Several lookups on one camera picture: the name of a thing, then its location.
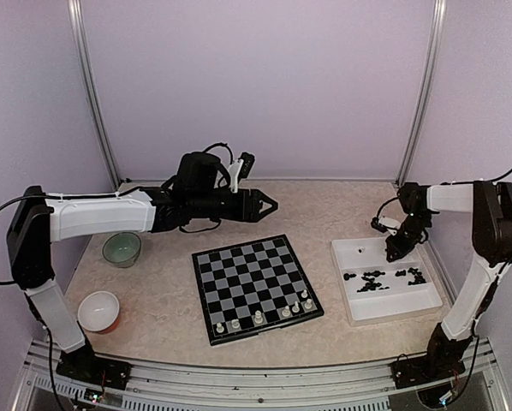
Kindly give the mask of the white chess bishop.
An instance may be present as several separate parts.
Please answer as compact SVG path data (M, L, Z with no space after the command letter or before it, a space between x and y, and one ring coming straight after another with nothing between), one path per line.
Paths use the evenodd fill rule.
M290 311L290 307L289 306L286 306L283 311L282 311L282 315L285 317L285 318L288 318L291 316L291 311Z

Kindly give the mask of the white chess queen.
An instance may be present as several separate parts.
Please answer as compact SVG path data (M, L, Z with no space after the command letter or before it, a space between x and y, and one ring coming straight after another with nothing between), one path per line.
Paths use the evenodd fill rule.
M254 319L253 319L254 323L259 325L259 324L262 324L264 319L263 319L263 315L262 315L262 312L261 311L256 311L255 314L254 314Z

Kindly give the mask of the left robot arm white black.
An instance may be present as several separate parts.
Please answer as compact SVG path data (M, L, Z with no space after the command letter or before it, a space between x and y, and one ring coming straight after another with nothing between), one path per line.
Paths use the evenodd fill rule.
M51 245L81 236L116 232L160 233L194 219L257 223L278 208L258 189L239 188L254 157L246 152L229 166L209 152L182 156L178 171L157 187L121 193L46 194L31 186L19 201L6 236L14 282L58 347L69 354L69 368L86 381L102 372L86 335L69 311L51 265Z

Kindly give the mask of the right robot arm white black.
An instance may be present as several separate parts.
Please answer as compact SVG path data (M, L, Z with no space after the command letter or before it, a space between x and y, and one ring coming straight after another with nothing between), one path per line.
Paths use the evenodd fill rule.
M406 215L385 240L386 259L408 256L441 211L472 216L473 260L454 305L437 324L422 356L391 364L398 388L449 378L465 371L462 356L512 264L512 182L473 181L422 186L402 185L396 194Z

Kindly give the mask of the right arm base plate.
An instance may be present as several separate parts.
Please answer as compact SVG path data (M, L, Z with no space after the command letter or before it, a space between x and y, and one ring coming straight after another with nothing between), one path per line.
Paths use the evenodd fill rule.
M390 364L395 387L399 389L428 384L455 374L463 374L466 367L462 360L438 358L431 360L428 355L395 360Z

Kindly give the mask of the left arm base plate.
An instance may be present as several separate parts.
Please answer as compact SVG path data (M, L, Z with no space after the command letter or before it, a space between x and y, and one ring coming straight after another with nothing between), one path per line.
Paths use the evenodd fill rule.
M122 360L106 359L91 353L61 353L57 374L104 388L125 390L132 366Z

